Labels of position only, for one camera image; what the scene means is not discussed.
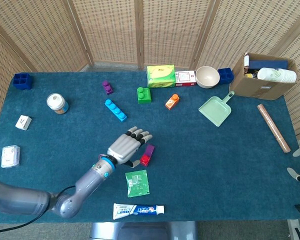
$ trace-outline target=robotic arm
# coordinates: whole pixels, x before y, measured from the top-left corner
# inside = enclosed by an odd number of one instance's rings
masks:
[[[75,183],[73,195],[55,195],[0,182],[0,211],[8,214],[39,215],[50,210],[62,218],[72,218],[79,212],[84,201],[114,172],[116,165],[135,166],[130,158],[151,138],[152,135],[148,131],[136,126],[130,128],[108,148],[107,154],[100,155],[98,162]]]

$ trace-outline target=green sachet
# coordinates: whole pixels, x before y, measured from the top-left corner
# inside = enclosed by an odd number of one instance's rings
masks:
[[[127,172],[128,198],[150,194],[146,170]]]

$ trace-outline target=green tissue box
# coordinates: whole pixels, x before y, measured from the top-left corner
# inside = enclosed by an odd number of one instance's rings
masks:
[[[147,66],[148,88],[171,88],[176,85],[175,65]]]

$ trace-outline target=dustpan handle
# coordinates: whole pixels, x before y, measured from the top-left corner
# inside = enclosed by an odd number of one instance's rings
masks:
[[[234,92],[234,91],[229,92],[228,95],[225,96],[224,99],[222,99],[222,102],[225,104],[225,103],[228,102],[228,101],[230,100],[230,98],[232,98],[234,95],[235,95],[235,92]]]

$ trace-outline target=white bowl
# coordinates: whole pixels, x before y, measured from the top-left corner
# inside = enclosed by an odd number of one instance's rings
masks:
[[[210,89],[219,83],[220,75],[211,66],[201,66],[196,70],[195,80],[200,87]]]

